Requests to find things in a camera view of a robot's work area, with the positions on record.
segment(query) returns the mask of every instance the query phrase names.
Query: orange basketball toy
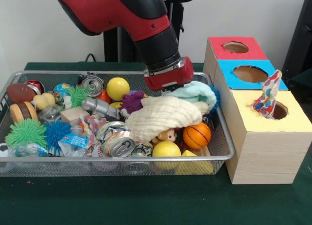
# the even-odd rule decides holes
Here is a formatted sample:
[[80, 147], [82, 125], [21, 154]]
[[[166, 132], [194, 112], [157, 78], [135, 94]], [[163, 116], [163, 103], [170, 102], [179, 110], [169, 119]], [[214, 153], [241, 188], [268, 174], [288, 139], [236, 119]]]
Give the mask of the orange basketball toy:
[[211, 130], [204, 124], [200, 123], [195, 126], [188, 126], [183, 131], [183, 140], [188, 147], [199, 150], [207, 146], [211, 139]]

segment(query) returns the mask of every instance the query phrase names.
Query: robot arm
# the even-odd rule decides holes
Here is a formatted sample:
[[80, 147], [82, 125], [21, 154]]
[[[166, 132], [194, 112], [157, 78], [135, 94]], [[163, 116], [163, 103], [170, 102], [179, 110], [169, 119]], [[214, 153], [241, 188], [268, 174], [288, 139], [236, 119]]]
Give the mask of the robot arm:
[[188, 57], [182, 58], [179, 54], [176, 34], [168, 20], [164, 0], [59, 2], [86, 35], [99, 35], [118, 26], [125, 28], [146, 64], [144, 78], [151, 90], [173, 89], [192, 80], [192, 63]]

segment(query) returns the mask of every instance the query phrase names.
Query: wooden box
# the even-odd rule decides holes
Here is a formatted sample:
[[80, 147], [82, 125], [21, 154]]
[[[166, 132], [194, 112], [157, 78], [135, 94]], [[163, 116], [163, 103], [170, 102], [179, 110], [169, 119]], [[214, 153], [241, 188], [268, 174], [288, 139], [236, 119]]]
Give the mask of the wooden box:
[[233, 184], [291, 184], [312, 141], [312, 124], [290, 91], [279, 91], [274, 117], [249, 107], [262, 91], [232, 90], [226, 119], [235, 155], [226, 162]]
[[[228, 42], [240, 49], [230, 52]], [[311, 144], [312, 124], [283, 82], [274, 113], [277, 120], [250, 107], [275, 72], [254, 38], [208, 38], [204, 72], [220, 92], [235, 146], [234, 157], [226, 162], [232, 183], [291, 184]]]
[[267, 60], [253, 37], [208, 37], [204, 72], [215, 79], [218, 60]]

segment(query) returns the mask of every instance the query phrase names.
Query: green table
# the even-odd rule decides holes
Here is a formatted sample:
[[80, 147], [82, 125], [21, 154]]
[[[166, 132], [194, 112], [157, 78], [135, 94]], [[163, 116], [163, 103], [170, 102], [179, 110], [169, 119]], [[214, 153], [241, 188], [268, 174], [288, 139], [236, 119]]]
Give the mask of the green table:
[[[135, 70], [141, 64], [29, 63], [26, 70]], [[195, 64], [201, 71], [202, 64]], [[215, 176], [1, 178], [0, 224], [310, 225], [312, 158], [292, 185]]]

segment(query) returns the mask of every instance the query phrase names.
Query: circular hole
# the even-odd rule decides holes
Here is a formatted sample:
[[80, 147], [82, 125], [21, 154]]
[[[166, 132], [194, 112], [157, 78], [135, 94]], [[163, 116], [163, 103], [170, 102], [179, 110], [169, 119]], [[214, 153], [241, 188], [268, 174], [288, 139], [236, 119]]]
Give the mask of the circular hole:
[[273, 118], [275, 118], [276, 120], [280, 120], [286, 117], [287, 114], [288, 114], [287, 107], [284, 106], [282, 103], [277, 102], [274, 109]]
[[236, 67], [233, 72], [245, 82], [265, 82], [269, 77], [267, 72], [252, 65], [241, 65]]
[[247, 53], [249, 51], [249, 48], [246, 45], [235, 41], [226, 43], [223, 47], [231, 53]]

